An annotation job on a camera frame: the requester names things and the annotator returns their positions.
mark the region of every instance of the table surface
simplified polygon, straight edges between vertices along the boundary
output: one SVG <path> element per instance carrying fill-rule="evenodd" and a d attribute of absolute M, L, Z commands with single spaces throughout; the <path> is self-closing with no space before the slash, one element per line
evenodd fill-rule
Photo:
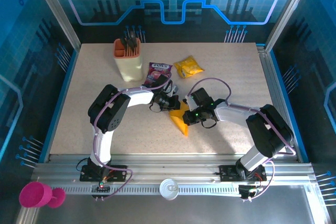
<path fill-rule="evenodd" d="M 193 55 L 205 69 L 187 79 L 172 68 L 172 80 L 183 98 L 198 81 L 207 77 L 225 80 L 232 89 L 230 102 L 263 106 L 271 104 L 263 68 L 254 43 L 147 43 L 141 45 L 144 79 L 149 62 L 173 64 Z M 57 126 L 51 154 L 90 154 L 92 127 L 88 109 L 107 84 L 138 87 L 143 82 L 124 82 L 112 56 L 113 44 L 83 44 L 73 72 Z M 226 98 L 228 90 L 218 81 L 207 80 L 204 87 L 214 100 Z M 189 126 L 185 137 L 169 118 L 168 112 L 154 113 L 148 105 L 130 107 L 113 134 L 111 153 L 246 153 L 253 141 L 242 126 L 219 122 L 212 129 L 201 124 Z"/>

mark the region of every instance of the pink cup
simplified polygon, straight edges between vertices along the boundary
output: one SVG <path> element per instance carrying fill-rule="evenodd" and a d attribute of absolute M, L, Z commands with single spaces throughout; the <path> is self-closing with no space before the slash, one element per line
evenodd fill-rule
<path fill-rule="evenodd" d="M 26 185 L 19 196 L 23 207 L 42 207 L 48 204 L 53 196 L 51 187 L 40 182 L 30 182 Z"/>

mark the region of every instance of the purple snack bag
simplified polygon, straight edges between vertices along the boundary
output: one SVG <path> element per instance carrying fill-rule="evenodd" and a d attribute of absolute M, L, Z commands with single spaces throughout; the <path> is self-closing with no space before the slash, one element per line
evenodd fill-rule
<path fill-rule="evenodd" d="M 163 63 L 149 63 L 149 70 L 145 80 L 144 85 L 152 84 L 161 74 L 169 77 L 169 73 L 172 69 L 173 65 L 163 64 Z"/>

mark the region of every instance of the blue edge trim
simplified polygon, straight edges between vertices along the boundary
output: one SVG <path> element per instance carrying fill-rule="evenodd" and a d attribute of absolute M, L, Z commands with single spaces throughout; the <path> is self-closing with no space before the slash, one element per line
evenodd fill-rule
<path fill-rule="evenodd" d="M 50 127 L 48 130 L 47 136 L 46 136 L 46 140 L 44 142 L 43 149 L 42 149 L 40 158 L 38 160 L 39 163 L 45 163 L 47 161 L 47 158 L 48 158 L 48 155 L 51 149 L 52 141 L 54 140 L 54 136 L 56 133 L 58 121 L 61 116 L 62 108 L 65 102 L 65 98 L 66 98 L 66 95 L 67 95 L 67 92 L 70 86 L 71 77 L 72 77 L 72 74 L 74 73 L 77 58 L 78 58 L 78 53 L 74 51 L 71 57 L 69 67 L 68 67 L 70 71 L 68 71 L 65 75 L 64 82 L 61 88 L 61 92 L 59 94 L 57 104 L 55 107 L 55 111 L 51 119 Z"/>
<path fill-rule="evenodd" d="M 309 160 L 308 160 L 307 152 L 306 152 L 306 149 L 304 148 L 304 144 L 303 144 L 303 141 L 302 141 L 302 138 L 301 138 L 301 134 L 300 134 L 300 131 L 299 131 L 299 128 L 298 128 L 298 124 L 296 122 L 292 106 L 290 105 L 290 101 L 289 101 L 289 97 L 288 97 L 287 92 L 286 92 L 285 84 L 283 83 L 281 73 L 280 73 L 280 69 L 279 69 L 279 66 L 278 66 L 278 62 L 275 58 L 275 54 L 274 54 L 273 50 L 271 50 L 270 54 L 271 54 L 271 58 L 272 58 L 272 61 L 273 61 L 273 64 L 274 64 L 275 72 L 277 74 L 277 78 L 278 78 L 279 83 L 280 83 L 281 91 L 282 91 L 283 97 L 285 99 L 285 103 L 286 103 L 286 106 L 287 106 L 289 117 L 290 117 L 290 120 L 292 122 L 293 130 L 294 130 L 294 133 L 295 133 L 295 136 L 296 136 L 296 140 L 297 140 L 297 143 L 298 143 L 299 152 L 301 154 L 302 161 L 304 163 L 308 163 Z"/>

